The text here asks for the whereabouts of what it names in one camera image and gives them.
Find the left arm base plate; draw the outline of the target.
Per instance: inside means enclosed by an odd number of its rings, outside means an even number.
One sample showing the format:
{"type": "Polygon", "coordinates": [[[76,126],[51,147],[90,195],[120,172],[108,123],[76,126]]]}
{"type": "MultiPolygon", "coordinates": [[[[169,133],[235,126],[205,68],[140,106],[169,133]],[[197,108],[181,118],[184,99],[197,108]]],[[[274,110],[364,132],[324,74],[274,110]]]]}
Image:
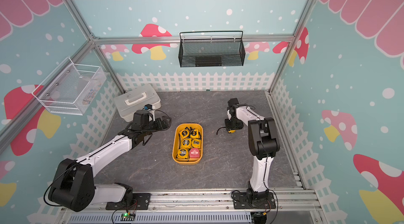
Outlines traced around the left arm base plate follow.
{"type": "Polygon", "coordinates": [[[147,210],[150,203],[150,193],[132,193],[117,203],[109,202],[106,210],[147,210]]]}

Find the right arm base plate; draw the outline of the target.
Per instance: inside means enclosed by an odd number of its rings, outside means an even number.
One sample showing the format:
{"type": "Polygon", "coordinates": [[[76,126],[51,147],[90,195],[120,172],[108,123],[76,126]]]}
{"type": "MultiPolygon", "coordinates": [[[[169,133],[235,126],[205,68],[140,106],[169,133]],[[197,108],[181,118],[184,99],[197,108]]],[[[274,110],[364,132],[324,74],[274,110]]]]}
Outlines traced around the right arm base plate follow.
{"type": "Polygon", "coordinates": [[[276,209],[274,195],[269,190],[263,192],[252,192],[234,190],[231,198],[235,209],[276,209]]]}

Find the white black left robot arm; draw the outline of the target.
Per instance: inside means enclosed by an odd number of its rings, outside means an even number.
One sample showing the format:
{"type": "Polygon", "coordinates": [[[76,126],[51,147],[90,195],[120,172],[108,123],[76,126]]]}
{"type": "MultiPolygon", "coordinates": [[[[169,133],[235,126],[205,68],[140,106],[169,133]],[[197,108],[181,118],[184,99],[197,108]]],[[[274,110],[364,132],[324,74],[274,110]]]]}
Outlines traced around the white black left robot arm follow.
{"type": "Polygon", "coordinates": [[[79,212],[90,205],[112,204],[129,210],[137,201],[133,188],[122,183],[95,184],[94,178],[108,164],[138,145],[146,145],[154,133],[170,129],[172,119],[164,113],[155,117],[153,109],[143,108],[112,140],[77,159],[61,161],[43,201],[51,207],[65,207],[79,212]]]}

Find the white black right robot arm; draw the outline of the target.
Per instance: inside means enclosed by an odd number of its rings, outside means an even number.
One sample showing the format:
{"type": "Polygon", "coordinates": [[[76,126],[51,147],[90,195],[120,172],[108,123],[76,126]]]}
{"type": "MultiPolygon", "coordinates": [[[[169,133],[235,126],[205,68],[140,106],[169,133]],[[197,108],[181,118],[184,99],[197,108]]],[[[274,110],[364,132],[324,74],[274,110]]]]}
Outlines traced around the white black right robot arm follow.
{"type": "Polygon", "coordinates": [[[249,105],[239,103],[236,98],[228,101],[227,116],[225,129],[228,133],[241,130],[244,126],[248,129],[248,146],[254,161],[246,190],[247,199],[250,204],[266,200],[270,193],[270,166],[280,151],[275,120],[257,114],[249,105]]]}

